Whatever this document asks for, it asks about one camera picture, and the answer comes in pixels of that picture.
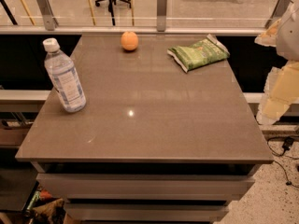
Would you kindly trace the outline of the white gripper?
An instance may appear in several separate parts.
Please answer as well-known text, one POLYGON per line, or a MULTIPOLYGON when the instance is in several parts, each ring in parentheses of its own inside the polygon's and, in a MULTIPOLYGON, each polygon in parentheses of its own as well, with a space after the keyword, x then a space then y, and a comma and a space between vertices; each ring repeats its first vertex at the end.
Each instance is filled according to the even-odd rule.
POLYGON ((282 68, 273 67, 269 72, 264 94, 258 105, 256 119, 259 124, 271 125, 299 98, 299 1, 295 1, 265 32, 254 42, 265 47, 277 45, 277 54, 287 63, 282 68))

